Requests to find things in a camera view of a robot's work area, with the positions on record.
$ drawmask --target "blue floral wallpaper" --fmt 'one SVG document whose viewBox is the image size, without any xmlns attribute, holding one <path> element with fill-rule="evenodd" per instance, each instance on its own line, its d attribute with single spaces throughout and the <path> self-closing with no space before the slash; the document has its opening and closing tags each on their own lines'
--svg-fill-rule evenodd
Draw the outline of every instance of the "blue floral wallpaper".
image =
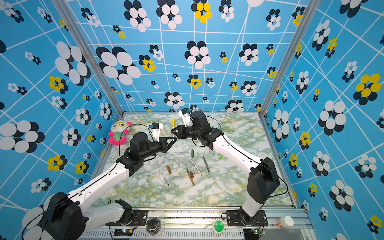
<svg viewBox="0 0 384 240">
<path fill-rule="evenodd" d="M 51 1 L 0 0 L 0 22 L 3 240 L 20 239 L 49 196 L 90 180 L 118 116 Z M 32 224 L 25 236 L 45 233 Z"/>
<path fill-rule="evenodd" d="M 125 111 L 255 112 L 308 0 L 67 4 Z"/>
<path fill-rule="evenodd" d="M 319 239 L 384 239 L 384 2 L 323 0 L 265 119 Z"/>
</svg>

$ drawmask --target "pink panda plush toy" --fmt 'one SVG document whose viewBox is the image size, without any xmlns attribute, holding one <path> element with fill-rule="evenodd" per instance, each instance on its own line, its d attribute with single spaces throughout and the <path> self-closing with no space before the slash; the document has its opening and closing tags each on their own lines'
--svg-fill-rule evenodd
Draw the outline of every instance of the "pink panda plush toy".
<svg viewBox="0 0 384 240">
<path fill-rule="evenodd" d="M 127 135 L 129 131 L 125 128 L 130 125 L 132 125 L 131 122 L 115 122 L 111 127 L 111 131 L 109 132 L 109 136 L 111 136 L 111 138 L 109 138 L 108 141 L 113 145 L 123 145 L 126 143 L 127 137 L 125 135 Z"/>
</svg>

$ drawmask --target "green and white marble surface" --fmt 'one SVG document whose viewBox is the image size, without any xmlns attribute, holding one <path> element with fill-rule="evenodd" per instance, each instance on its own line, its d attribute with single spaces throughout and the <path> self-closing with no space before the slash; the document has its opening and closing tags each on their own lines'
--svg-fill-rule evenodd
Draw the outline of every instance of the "green and white marble surface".
<svg viewBox="0 0 384 240">
<path fill-rule="evenodd" d="M 276 162 L 257 113 L 207 113 L 206 115 L 214 117 L 221 124 L 221 130 L 243 149 L 255 156 L 269 157 Z M 178 113 L 126 113 L 124 116 L 127 122 L 141 123 L 146 126 L 152 122 L 163 123 L 162 137 L 172 137 L 170 133 L 172 119 L 175 119 L 175 126 L 183 124 Z M 208 118 L 208 121 L 212 127 L 218 128 L 218 124 L 213 119 Z M 144 126 L 135 125 L 130 128 L 127 144 L 121 147 L 120 154 L 128 147 L 133 135 L 141 131 L 148 134 Z M 192 159 L 203 176 L 197 172 L 190 161 L 191 149 L 195 152 Z M 114 146 L 104 170 L 116 161 L 118 152 L 118 146 Z M 210 173 L 205 167 L 202 155 L 208 162 Z M 222 159 L 219 157 L 220 154 L 217 152 L 209 153 L 208 147 L 197 147 L 191 139 L 177 140 L 174 147 L 167 153 L 158 153 L 154 160 L 145 162 L 133 176 L 102 195 L 92 207 L 107 205 L 108 199 L 112 202 L 123 199 L 133 207 L 241 206 L 248 195 L 248 176 L 226 157 Z M 169 165 L 172 174 L 168 174 L 166 165 Z M 166 175 L 169 187 L 159 168 Z M 192 186 L 186 168 L 193 172 L 195 186 Z M 281 182 L 275 194 L 282 193 L 285 189 L 285 185 Z M 265 205 L 292 205 L 292 202 L 289 195 L 284 194 L 269 199 Z"/>
</svg>

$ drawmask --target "plush toy's green belly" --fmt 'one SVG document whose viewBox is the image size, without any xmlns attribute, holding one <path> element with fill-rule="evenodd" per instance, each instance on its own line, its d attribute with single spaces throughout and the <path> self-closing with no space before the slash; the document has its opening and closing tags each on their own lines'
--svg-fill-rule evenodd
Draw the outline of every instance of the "plush toy's green belly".
<svg viewBox="0 0 384 240">
<path fill-rule="evenodd" d="M 113 138 L 118 142 L 120 141 L 121 135 L 122 135 L 122 132 L 115 132 L 115 135 L 113 135 Z"/>
</svg>

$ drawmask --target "brown marker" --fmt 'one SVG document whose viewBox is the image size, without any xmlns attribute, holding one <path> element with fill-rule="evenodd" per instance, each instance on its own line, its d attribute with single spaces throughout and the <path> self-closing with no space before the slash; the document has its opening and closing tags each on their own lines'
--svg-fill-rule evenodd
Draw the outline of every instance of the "brown marker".
<svg viewBox="0 0 384 240">
<path fill-rule="evenodd" d="M 190 179 L 191 182 L 192 182 L 192 185 L 194 186 L 195 183 L 193 182 L 192 176 L 191 176 L 191 174 L 189 173 L 188 168 L 187 168 L 187 174 L 188 174 L 189 179 Z"/>
<path fill-rule="evenodd" d="M 170 170 L 170 167 L 167 165 L 167 170 L 168 170 L 168 173 L 171 174 L 171 170 Z"/>
</svg>

